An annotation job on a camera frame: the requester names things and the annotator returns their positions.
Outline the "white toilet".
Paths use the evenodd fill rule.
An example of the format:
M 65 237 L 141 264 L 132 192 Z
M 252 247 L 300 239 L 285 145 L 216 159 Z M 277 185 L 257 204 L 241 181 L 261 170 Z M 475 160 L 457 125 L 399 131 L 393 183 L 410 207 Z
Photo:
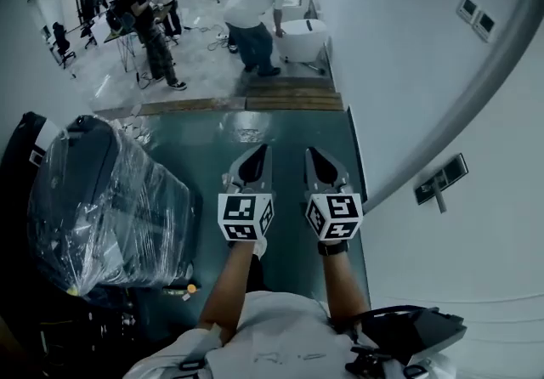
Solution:
M 280 60 L 285 63 L 312 65 L 320 57 L 328 39 L 321 20 L 290 20 L 282 24 L 283 35 L 273 33 Z

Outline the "white door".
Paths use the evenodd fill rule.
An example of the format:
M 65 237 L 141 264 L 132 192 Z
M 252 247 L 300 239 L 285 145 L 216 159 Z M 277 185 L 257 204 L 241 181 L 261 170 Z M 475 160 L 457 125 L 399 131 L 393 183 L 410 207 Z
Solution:
M 456 311 L 544 294 L 544 0 L 526 0 L 424 148 L 411 177 L 368 213 L 371 305 Z M 468 174 L 418 206 L 414 189 L 462 153 Z

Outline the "plastic-wrapped black chair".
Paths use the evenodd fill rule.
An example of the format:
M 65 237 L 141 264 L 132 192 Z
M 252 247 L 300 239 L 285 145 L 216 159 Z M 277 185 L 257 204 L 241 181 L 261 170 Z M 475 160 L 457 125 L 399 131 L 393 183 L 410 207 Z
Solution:
M 76 297 L 179 283 L 194 270 L 197 199 L 135 139 L 79 116 L 53 140 L 31 188 L 32 256 Z

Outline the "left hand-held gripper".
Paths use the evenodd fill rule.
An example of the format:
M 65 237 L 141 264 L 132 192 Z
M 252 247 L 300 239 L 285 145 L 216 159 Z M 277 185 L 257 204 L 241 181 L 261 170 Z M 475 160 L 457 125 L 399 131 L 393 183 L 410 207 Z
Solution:
M 265 236 L 275 215 L 271 147 L 260 144 L 244 152 L 222 180 L 218 226 L 224 238 L 252 242 Z

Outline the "black waist pack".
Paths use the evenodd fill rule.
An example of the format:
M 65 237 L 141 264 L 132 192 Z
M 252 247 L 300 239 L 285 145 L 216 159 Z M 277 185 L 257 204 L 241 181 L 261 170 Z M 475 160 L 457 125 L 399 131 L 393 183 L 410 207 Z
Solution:
M 455 379 L 441 353 L 467 331 L 460 316 L 413 305 L 371 310 L 333 328 L 353 342 L 345 369 L 357 379 Z

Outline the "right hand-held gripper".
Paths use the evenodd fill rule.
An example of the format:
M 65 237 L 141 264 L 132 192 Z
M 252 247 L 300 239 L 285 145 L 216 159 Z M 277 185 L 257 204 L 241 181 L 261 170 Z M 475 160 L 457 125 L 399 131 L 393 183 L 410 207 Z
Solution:
M 318 147 L 304 154 L 307 207 L 304 216 L 320 241 L 350 240 L 363 221 L 360 194 L 349 186 L 346 167 Z

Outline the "person's right forearm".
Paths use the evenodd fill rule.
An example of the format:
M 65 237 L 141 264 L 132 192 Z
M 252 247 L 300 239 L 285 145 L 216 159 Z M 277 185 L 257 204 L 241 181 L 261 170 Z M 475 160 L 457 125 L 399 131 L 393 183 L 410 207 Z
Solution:
M 368 312 L 368 302 L 355 279 L 348 254 L 323 256 L 322 262 L 332 321 L 340 324 Z

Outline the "white power strip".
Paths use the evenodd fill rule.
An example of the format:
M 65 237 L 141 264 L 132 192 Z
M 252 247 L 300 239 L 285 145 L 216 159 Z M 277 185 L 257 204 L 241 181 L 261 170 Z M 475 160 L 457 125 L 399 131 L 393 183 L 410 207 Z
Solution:
M 220 48 L 227 48 L 229 44 L 229 38 L 229 31 L 226 28 L 221 27 L 219 32 L 215 36 L 215 40 L 207 45 L 207 50 L 213 52 Z

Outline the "black wristwatch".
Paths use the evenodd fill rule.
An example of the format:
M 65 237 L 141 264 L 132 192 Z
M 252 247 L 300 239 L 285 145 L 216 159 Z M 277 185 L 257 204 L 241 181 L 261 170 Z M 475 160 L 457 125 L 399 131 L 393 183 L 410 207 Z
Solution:
M 349 250 L 349 244 L 346 240 L 318 243 L 318 253 L 322 257 L 332 257 L 338 254 L 345 253 Z

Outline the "person's white shirt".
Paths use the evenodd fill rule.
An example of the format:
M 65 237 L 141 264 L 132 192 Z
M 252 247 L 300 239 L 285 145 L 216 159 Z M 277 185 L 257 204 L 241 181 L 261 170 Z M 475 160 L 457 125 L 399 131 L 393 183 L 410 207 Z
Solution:
M 234 337 L 195 328 L 136 363 L 123 379 L 355 379 L 349 336 L 330 326 L 327 306 L 291 293 L 246 295 Z

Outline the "white wall thermostat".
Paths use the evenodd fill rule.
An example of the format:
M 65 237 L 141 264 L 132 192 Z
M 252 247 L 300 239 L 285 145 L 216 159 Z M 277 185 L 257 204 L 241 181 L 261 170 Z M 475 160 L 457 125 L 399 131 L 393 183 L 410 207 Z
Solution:
M 461 0 L 456 14 L 469 25 L 472 25 L 479 12 L 479 6 L 473 0 Z
M 496 21 L 484 10 L 480 10 L 473 22 L 473 30 L 484 42 L 490 42 L 494 30 L 496 28 Z

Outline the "person's left forearm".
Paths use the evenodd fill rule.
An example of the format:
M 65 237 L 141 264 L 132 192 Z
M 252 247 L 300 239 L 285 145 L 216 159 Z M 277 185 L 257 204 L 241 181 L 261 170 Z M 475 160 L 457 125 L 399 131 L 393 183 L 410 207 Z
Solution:
M 245 302 L 253 250 L 254 242 L 235 243 L 198 319 L 198 328 L 210 331 L 217 326 L 220 329 L 222 344 L 226 344 L 237 330 Z

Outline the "black case with white label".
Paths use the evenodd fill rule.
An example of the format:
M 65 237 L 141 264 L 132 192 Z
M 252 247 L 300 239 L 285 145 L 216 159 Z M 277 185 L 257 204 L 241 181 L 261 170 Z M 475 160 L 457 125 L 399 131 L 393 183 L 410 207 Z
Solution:
M 0 162 L 0 204 L 20 210 L 28 202 L 31 187 L 49 146 L 60 133 L 50 119 L 25 113 L 8 141 Z

